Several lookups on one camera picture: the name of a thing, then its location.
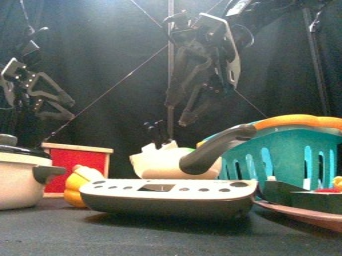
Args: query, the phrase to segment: black curtain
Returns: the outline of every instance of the black curtain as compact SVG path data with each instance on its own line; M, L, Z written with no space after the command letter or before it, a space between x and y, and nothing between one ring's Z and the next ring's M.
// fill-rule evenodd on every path
M215 6L217 2L175 1L175 12L185 9L196 16L211 10L209 14L221 16L228 1ZM49 142L113 148L109 176L132 178L128 156L149 143L143 123L167 118L168 53L163 49L167 38L159 25L168 15L168 1L30 0L24 3L34 28L49 28L48 35L37 39L42 58L36 69L53 78L76 101L70 109L76 119ZM0 62L5 64L14 54L25 21L18 1L1 1L0 7ZM342 115L340 10L340 1L332 1L323 12L318 33L334 116ZM180 146L195 147L207 136L263 119L263 114L267 117L291 113L323 115L300 8L262 28L254 45L240 52L240 59L239 93L228 90L221 109L193 125L180 127L175 123ZM175 111L175 121L183 106ZM41 122L32 116L25 118L14 131L20 145L37 145L62 124Z

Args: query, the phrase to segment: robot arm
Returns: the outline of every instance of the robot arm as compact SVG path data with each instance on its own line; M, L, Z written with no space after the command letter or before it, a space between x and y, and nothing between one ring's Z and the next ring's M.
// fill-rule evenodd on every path
M41 119L70 120L73 99L42 72L30 72L26 65L12 58L1 71L0 84L8 104L29 108Z

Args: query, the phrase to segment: pot lid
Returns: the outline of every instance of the pot lid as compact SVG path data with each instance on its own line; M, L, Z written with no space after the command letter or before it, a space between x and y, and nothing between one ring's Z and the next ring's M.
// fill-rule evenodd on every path
M9 153L9 154L37 156L37 157L50 159L49 154L46 154L42 150L38 150L38 149L28 149L28 148L8 146L8 145L0 145L0 152Z

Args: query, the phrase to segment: black table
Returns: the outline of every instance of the black table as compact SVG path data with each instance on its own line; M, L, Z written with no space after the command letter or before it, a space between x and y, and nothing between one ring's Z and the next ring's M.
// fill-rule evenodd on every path
M342 255L342 234L254 206L239 221L111 215L42 199L0 211L0 255Z

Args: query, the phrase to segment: toy kitchen item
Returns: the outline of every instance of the toy kitchen item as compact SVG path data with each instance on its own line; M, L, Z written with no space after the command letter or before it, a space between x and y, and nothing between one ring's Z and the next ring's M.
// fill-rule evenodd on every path
M80 197L80 187L92 180L104 179L100 171L87 166L74 165L65 181L64 200L74 207L87 207Z
M62 197L65 181L76 165L93 168L101 173L103 177L108 177L112 149L56 143L42 143L41 147L49 153L53 165L62 166L66 169L65 174L46 185L44 197Z
M342 233L342 215L290 207L267 201L255 201L260 207L284 214L288 218Z
M221 155L219 179L276 179L306 190L330 188L338 175L342 119L304 114L254 123L254 138Z
M217 133L196 149L179 148L173 142L131 155L136 175L143 179L215 179L221 169L220 155L256 133L251 124Z
M80 187L85 205L105 213L199 219L243 217L251 209L254 180L104 179Z
M52 166L44 151L16 147L8 135L0 137L2 142L10 140L10 145L0 145L0 210L34 206L45 184L65 169Z

